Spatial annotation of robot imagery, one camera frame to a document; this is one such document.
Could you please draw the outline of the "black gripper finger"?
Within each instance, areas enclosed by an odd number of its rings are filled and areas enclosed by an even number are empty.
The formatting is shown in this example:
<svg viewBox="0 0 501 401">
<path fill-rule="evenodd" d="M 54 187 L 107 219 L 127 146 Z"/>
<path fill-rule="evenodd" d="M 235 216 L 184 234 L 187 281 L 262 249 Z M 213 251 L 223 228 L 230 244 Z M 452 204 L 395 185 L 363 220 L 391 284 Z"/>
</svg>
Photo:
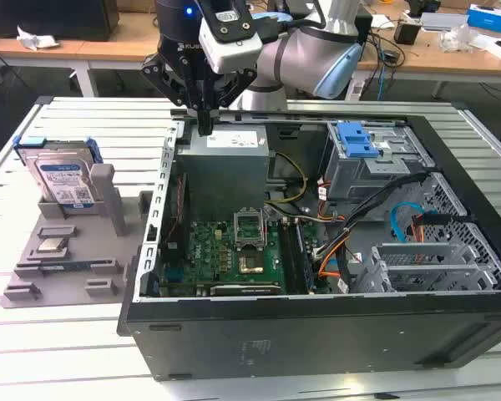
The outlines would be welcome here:
<svg viewBox="0 0 501 401">
<path fill-rule="evenodd" d="M 198 132 L 206 135 L 206 109 L 196 64 L 188 53 L 151 54 L 141 66 L 141 73 L 173 104 L 185 106 L 196 118 Z"/>
<path fill-rule="evenodd" d="M 211 135 L 220 107 L 228 107 L 256 79 L 255 69 L 240 69 L 227 75 L 208 71 L 205 76 L 205 134 Z"/>
</svg>

